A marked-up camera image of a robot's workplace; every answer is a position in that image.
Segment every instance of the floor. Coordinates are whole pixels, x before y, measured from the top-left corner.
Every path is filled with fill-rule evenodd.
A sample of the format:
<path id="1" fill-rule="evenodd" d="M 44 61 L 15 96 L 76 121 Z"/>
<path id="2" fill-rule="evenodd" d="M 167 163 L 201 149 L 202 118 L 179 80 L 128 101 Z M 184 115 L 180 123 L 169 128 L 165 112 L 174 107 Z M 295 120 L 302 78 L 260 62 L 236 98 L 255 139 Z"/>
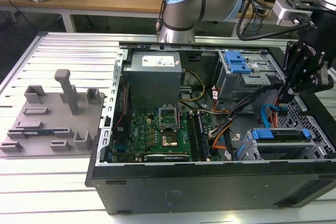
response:
<path id="1" fill-rule="evenodd" d="M 62 20 L 55 14 L 24 13 L 38 31 L 65 31 Z M 0 82 L 10 72 L 24 53 L 36 32 L 16 13 L 17 22 L 12 24 L 4 13 L 0 13 Z M 154 34 L 154 18 L 74 16 L 79 33 L 118 33 L 118 34 Z M 197 36 L 230 37 L 234 23 L 202 22 L 195 26 Z M 264 25 L 260 33 L 274 30 L 272 25 Z"/>

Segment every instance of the chip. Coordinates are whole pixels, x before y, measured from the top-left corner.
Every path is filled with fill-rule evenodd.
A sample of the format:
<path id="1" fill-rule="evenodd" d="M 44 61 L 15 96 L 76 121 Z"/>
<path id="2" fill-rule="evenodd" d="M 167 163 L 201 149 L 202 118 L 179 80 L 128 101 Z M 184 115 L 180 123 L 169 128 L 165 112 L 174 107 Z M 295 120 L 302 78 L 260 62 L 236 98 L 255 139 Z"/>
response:
<path id="1" fill-rule="evenodd" d="M 177 132 L 164 132 L 161 134 L 162 146 L 178 146 L 177 144 Z"/>

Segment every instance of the yellow wire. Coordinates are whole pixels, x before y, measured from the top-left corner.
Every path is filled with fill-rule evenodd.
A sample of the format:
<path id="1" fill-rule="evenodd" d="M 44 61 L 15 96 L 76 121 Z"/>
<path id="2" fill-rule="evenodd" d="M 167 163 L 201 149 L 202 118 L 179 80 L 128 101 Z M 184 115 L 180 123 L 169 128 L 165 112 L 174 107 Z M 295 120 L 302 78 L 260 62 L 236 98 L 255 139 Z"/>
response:
<path id="1" fill-rule="evenodd" d="M 199 97 L 196 97 L 196 98 L 193 98 L 193 99 L 180 99 L 179 102 L 194 102 L 194 101 L 197 101 L 197 100 L 201 99 L 204 96 L 204 94 L 205 94 L 204 83 L 200 79 L 200 77 L 198 77 L 198 75 L 195 74 L 193 71 L 191 71 L 189 69 L 186 69 L 185 71 L 191 73 L 194 77 L 196 77 L 196 79 L 201 83 L 203 90 L 202 90 L 202 93 L 199 95 Z"/>

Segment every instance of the metal workbench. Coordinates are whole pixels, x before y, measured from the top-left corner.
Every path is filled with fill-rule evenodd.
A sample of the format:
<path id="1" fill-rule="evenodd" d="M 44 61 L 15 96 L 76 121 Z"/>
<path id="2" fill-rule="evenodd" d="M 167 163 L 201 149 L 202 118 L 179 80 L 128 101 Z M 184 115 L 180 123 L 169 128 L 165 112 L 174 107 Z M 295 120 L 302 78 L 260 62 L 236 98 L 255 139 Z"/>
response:
<path id="1" fill-rule="evenodd" d="M 35 38 L 0 85 L 0 141 L 13 125 L 30 84 L 60 92 L 55 70 L 71 71 L 78 92 L 110 85 L 119 41 L 155 42 L 154 36 L 49 33 Z M 285 40 L 240 41 L 200 37 L 197 42 L 286 47 Z M 336 90 L 318 94 L 336 116 Z M 94 188 L 84 185 L 89 157 L 0 159 L 0 223 L 336 223 L 336 190 L 304 208 L 109 216 Z"/>

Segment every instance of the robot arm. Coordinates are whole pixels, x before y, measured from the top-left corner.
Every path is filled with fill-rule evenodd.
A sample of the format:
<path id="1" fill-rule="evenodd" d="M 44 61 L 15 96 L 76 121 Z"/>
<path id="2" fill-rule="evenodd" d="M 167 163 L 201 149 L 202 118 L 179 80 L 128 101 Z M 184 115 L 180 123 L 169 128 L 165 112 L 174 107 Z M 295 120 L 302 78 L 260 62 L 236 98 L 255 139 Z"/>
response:
<path id="1" fill-rule="evenodd" d="M 328 69 L 336 57 L 336 0 L 276 1 L 272 14 L 277 24 L 285 20 L 312 23 L 298 31 L 298 42 L 287 44 L 283 63 L 286 82 L 279 99 L 286 102 L 293 94 L 333 88 Z"/>
<path id="2" fill-rule="evenodd" d="M 224 21 L 235 17 L 242 0 L 167 0 L 159 42 L 195 42 L 197 21 Z"/>

